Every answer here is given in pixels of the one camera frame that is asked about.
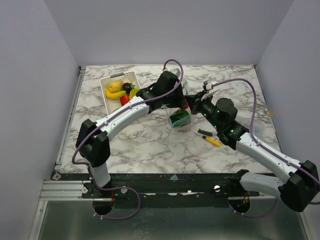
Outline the clear zip top bag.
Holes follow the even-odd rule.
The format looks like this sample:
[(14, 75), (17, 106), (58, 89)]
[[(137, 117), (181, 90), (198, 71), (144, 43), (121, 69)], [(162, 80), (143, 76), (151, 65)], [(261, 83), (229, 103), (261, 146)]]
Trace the clear zip top bag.
[(192, 115), (191, 109), (187, 102), (182, 107), (165, 109), (167, 122), (170, 127), (177, 132), (186, 132), (191, 130), (195, 122), (195, 116)]

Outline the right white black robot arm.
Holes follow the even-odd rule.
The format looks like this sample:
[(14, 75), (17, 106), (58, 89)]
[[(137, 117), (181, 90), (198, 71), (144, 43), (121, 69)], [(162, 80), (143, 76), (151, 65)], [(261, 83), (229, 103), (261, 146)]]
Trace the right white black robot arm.
[(317, 167), (309, 160), (300, 162), (266, 145), (250, 130), (235, 120), (238, 110), (229, 98), (203, 98), (204, 92), (185, 97), (192, 114), (202, 114), (216, 129), (220, 142), (237, 150), (270, 170), (274, 176), (259, 176), (242, 170), (230, 183), (230, 191), (241, 196), (260, 192), (278, 197), (291, 210), (303, 212), (320, 192)]

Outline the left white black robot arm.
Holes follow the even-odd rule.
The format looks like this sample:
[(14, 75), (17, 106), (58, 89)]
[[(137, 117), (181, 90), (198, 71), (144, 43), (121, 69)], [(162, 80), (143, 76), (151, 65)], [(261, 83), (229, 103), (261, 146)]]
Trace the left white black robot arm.
[(184, 106), (182, 78), (182, 70), (165, 70), (155, 83), (138, 90), (136, 96), (120, 109), (97, 121), (87, 119), (81, 124), (74, 155), (85, 159), (84, 165), (95, 182), (93, 191), (99, 197), (107, 197), (111, 191), (106, 161), (111, 155), (112, 139), (134, 121), (155, 110)]

